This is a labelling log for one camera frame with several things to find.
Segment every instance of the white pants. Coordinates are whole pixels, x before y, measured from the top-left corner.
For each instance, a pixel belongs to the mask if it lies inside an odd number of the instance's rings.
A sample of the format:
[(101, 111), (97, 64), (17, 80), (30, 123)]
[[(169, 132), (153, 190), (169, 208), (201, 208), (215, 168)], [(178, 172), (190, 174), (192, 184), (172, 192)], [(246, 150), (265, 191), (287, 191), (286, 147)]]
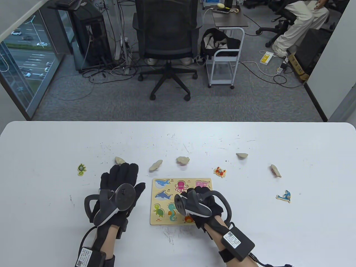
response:
[(320, 29), (329, 15), (329, 10), (323, 7), (314, 10), (317, 1), (298, 1), (289, 4), (285, 9), (297, 16), (297, 19), (283, 35), (274, 42), (277, 47), (286, 51), (292, 45), (300, 45), (308, 29)]

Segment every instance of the black bag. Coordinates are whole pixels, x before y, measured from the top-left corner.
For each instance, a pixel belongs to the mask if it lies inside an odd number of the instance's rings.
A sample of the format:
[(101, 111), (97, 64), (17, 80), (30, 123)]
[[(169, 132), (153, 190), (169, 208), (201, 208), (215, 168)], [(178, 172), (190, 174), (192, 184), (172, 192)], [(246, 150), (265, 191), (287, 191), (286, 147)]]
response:
[[(204, 42), (204, 38), (207, 37), (208, 35), (210, 35), (209, 40), (214, 41), (214, 48), (206, 48), (206, 43)], [(205, 57), (205, 56), (213, 57), (216, 51), (223, 49), (223, 48), (218, 47), (221, 44), (226, 44), (227, 49), (239, 49), (240, 43), (241, 43), (240, 40), (230, 38), (225, 33), (223, 33), (222, 31), (219, 31), (216, 28), (210, 28), (205, 31), (205, 33), (201, 39), (200, 56), (201, 57)], [(217, 56), (218, 57), (235, 57), (238, 55), (238, 53), (239, 52), (232, 52), (232, 51), (220, 52)]]

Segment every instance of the blue dolphin piece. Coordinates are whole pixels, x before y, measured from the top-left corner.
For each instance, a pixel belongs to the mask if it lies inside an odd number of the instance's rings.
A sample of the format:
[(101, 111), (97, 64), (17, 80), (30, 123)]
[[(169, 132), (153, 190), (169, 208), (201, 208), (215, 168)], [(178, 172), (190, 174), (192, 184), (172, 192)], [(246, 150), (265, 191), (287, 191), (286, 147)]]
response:
[(163, 190), (163, 191), (161, 191), (161, 192), (159, 192), (156, 196), (155, 196), (155, 199), (158, 199), (158, 200), (166, 200), (166, 199), (171, 199), (171, 196), (173, 196), (173, 195), (168, 195), (167, 193), (166, 193), (166, 191), (165, 190)]
[(290, 203), (290, 192), (286, 190), (286, 193), (283, 196), (277, 195), (276, 198), (280, 200), (288, 201), (288, 203)]
[(168, 184), (170, 184), (169, 179), (167, 179), (167, 180), (155, 180), (155, 185), (156, 185), (157, 188), (163, 188)]

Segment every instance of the human hand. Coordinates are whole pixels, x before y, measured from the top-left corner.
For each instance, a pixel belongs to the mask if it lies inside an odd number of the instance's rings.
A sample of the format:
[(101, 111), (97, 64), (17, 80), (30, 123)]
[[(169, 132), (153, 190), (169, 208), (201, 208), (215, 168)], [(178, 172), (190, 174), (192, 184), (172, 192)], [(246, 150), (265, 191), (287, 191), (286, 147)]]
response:
[[(182, 192), (181, 195), (187, 197), (188, 192), (190, 192), (191, 190), (193, 190), (193, 188), (189, 188), (187, 192)], [(208, 187), (200, 187), (200, 186), (195, 187), (194, 190), (199, 194), (204, 194), (210, 191)], [(204, 218), (204, 217), (190, 214), (190, 216), (193, 218), (195, 222), (195, 225), (198, 228), (204, 228), (204, 224), (207, 223), (212, 217), (221, 216), (222, 212), (224, 211), (223, 208), (215, 202), (213, 196), (204, 199), (202, 204), (210, 208), (212, 215), (211, 217)]]
[(315, 5), (317, 5), (316, 7), (314, 7), (314, 9), (321, 9), (322, 7), (325, 6), (325, 4), (328, 2), (328, 0), (318, 0), (317, 3)]
[[(121, 165), (114, 165), (110, 169), (110, 173), (105, 172), (101, 175), (100, 189), (108, 189), (112, 192), (115, 192), (116, 189), (124, 183), (129, 183), (132, 186), (135, 186), (137, 181), (137, 174), (138, 165), (135, 163), (123, 163)], [(136, 206), (136, 202), (143, 190), (146, 188), (146, 185), (145, 183), (139, 183), (134, 188), (136, 192), (136, 197), (130, 208), (126, 211), (119, 211), (118, 213), (116, 213), (105, 223), (106, 225), (116, 225), (118, 227), (124, 226), (126, 218), (130, 215), (132, 209)], [(97, 201), (92, 212), (93, 218), (95, 214), (99, 211), (99, 209), (100, 202)]]

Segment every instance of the qr code label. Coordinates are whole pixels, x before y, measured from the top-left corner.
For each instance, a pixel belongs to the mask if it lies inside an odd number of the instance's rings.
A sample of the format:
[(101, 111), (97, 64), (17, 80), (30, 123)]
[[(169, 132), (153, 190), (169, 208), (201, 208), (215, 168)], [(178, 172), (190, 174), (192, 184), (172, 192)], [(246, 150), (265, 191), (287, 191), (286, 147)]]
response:
[(237, 248), (241, 241), (232, 232), (228, 232), (223, 236), (223, 238), (233, 247)]
[(80, 252), (80, 255), (78, 257), (77, 264), (75, 265), (76, 267), (87, 267), (90, 257), (91, 257), (92, 251), (87, 249), (87, 248), (82, 248), (82, 251)]

